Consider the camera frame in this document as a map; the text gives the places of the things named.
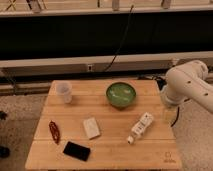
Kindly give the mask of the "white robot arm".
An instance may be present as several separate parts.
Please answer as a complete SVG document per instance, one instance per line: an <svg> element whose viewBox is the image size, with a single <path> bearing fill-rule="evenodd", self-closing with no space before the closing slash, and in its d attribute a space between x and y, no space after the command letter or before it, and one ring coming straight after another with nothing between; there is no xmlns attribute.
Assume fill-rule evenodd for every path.
<svg viewBox="0 0 213 171"><path fill-rule="evenodd" d="M194 100L213 114L213 86L205 81L207 76L208 67L200 60L177 65L166 72L166 84L160 91L160 97L169 124L174 125L179 119L178 106L185 98Z"/></svg>

